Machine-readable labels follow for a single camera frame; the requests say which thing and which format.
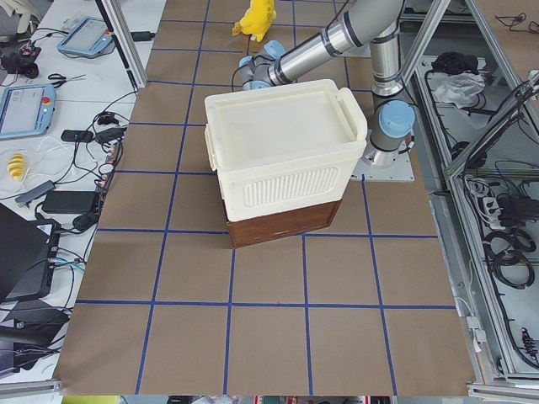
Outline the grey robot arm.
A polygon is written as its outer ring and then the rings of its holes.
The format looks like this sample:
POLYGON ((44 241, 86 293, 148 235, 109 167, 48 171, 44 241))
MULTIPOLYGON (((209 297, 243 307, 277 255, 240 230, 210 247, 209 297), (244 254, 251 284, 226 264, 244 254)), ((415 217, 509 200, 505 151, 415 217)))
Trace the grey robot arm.
POLYGON ((375 115, 401 99, 406 81, 400 61, 399 18, 403 1, 356 1, 326 27, 286 51, 271 40, 253 56, 245 56, 232 74, 244 90, 291 84, 322 64, 368 45, 373 72, 375 115))

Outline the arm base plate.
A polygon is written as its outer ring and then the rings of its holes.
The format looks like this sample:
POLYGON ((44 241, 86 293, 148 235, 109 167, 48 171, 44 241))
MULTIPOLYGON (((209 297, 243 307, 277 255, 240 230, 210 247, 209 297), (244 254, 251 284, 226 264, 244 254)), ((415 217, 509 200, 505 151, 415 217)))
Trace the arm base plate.
POLYGON ((371 144, 372 130, 367 131, 367 144, 350 179, 353 181, 411 183, 415 180, 406 138, 396 151, 380 151, 371 144))

